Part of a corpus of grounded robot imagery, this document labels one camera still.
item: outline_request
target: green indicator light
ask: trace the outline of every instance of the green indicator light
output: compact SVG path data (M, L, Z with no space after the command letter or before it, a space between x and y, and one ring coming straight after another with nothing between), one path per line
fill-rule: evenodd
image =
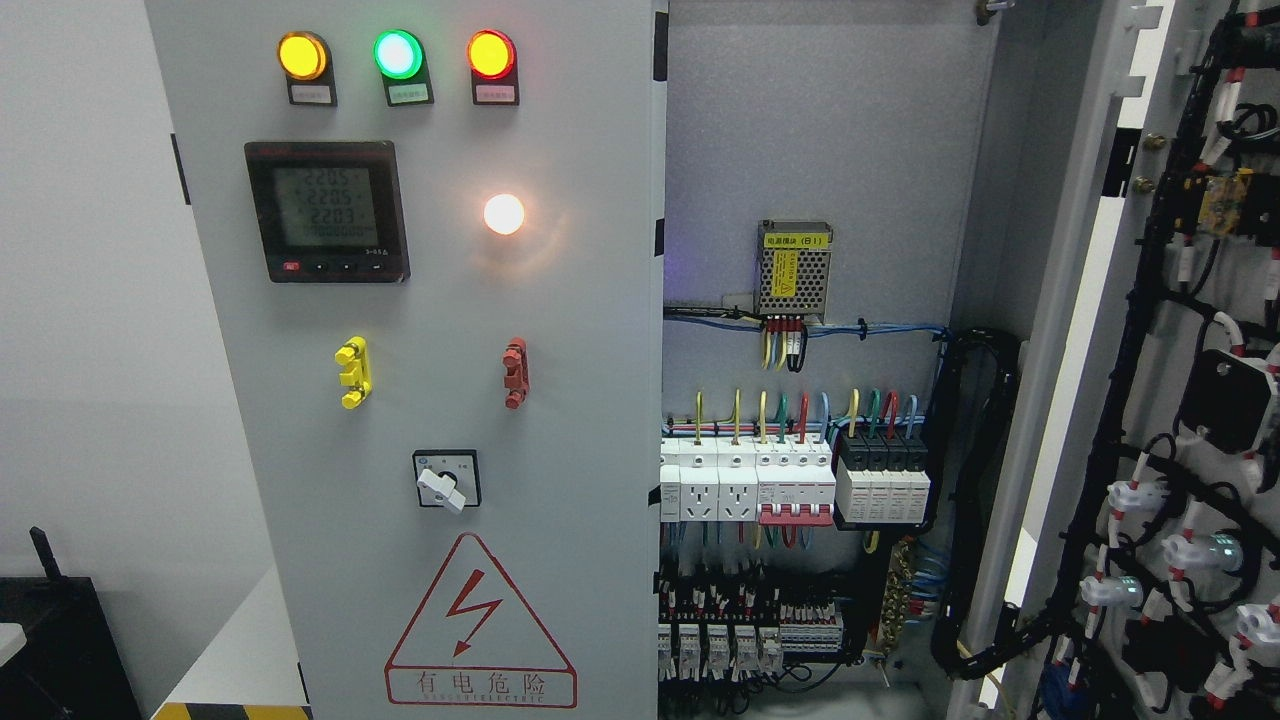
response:
M374 63L392 79L408 79L422 69L422 44L403 29L388 29L374 42Z

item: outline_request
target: red terminal connector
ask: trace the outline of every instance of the red terminal connector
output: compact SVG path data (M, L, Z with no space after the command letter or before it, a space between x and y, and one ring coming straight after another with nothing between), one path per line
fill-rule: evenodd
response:
M502 380L507 388L507 407L516 410L529 396L529 348L524 338L511 338L502 354L502 365L507 369L507 377Z

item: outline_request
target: power supply label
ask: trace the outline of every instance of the power supply label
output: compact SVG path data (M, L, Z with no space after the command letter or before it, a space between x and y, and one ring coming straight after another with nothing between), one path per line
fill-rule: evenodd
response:
M776 250L773 252L773 283L769 295L773 297L795 297L796 278L800 274L799 250Z
M823 232L767 232L767 250L829 250L831 234Z

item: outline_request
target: green wire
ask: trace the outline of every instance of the green wire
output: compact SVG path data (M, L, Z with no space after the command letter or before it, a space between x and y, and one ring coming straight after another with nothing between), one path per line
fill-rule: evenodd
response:
M877 432L877 428L879 427L879 404L881 404L879 388L874 387L874 388L872 388L872 407L870 407L872 414L867 419L867 421L868 421L868 424L870 425L870 429L872 429L870 436L869 436L872 439L876 439L876 432Z
M778 416L773 420L778 424L778 442L787 441L787 393L782 393L782 400L778 400Z

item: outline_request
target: indicator light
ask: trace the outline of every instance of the indicator light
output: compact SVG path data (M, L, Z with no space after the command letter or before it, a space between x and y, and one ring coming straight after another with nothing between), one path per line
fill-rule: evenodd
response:
M516 67L516 46L495 29L481 29L467 42L467 61L484 79L502 79Z
M422 44L403 29L388 29L374 41L374 63L392 79L408 79L422 69Z
M310 32L287 32L275 49L284 73L293 79L312 81L329 67L329 49Z
M525 206L515 195L494 195L484 204L484 224L498 234L511 234L525 224Z

